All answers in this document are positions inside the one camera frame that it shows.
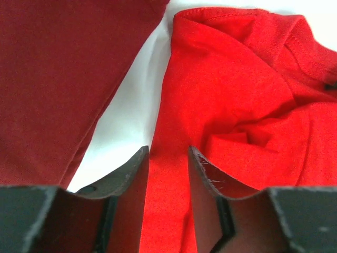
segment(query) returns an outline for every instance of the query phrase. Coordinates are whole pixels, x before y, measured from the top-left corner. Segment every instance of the bright red cloth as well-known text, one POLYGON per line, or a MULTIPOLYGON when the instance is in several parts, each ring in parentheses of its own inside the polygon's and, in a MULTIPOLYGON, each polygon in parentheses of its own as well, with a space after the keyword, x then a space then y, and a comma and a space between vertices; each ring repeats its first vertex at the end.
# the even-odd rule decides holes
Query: bright red cloth
POLYGON ((196 252, 187 149, 262 189, 337 184, 337 53, 300 15, 198 8, 174 18, 141 253, 196 252))
POLYGON ((0 184, 67 187, 169 0, 4 0, 0 184))

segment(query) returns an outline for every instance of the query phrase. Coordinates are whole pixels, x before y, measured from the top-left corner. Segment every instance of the white surface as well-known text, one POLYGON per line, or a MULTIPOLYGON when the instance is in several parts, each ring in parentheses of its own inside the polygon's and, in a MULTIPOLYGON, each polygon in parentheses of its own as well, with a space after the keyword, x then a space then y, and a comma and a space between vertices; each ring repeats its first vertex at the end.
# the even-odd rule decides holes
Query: white surface
POLYGON ((303 14, 314 36, 337 51, 337 2, 332 0, 171 0, 165 16, 148 38, 111 104, 98 122, 69 191, 77 191, 124 164, 141 146, 151 145, 163 76, 170 57, 170 27, 175 13, 204 6, 263 8, 303 14))

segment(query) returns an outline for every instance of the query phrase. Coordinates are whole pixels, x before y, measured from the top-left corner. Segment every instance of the maroon cloth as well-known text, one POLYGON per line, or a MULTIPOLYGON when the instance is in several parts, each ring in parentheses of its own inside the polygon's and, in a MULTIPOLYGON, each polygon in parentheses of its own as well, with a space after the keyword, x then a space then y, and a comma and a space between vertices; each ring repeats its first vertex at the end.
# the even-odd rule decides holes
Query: maroon cloth
POLYGON ((69 184, 168 1, 2 1, 0 184, 69 184))

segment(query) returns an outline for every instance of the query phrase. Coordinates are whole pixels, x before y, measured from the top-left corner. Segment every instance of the dark red fabric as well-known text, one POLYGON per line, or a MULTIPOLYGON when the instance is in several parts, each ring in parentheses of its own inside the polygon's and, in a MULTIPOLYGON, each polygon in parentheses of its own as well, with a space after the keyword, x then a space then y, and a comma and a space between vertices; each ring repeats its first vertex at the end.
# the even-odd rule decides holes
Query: dark red fabric
POLYGON ((198 8, 174 18, 141 252, 196 252, 194 145, 256 189, 337 184, 337 53, 301 15, 198 8))
POLYGON ((69 184, 168 1, 2 1, 0 184, 69 184))

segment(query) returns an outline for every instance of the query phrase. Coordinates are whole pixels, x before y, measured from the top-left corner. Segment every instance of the robotic claw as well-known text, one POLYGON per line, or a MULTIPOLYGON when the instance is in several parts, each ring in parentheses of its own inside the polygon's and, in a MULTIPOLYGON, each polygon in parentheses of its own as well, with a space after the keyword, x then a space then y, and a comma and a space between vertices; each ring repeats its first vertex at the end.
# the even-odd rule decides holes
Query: robotic claw
MULTIPOLYGON (((139 252, 147 176, 148 147, 142 147, 77 193, 0 187, 0 252, 139 252)), ((337 187, 257 192, 194 147, 189 176, 199 253, 337 252, 337 187)))

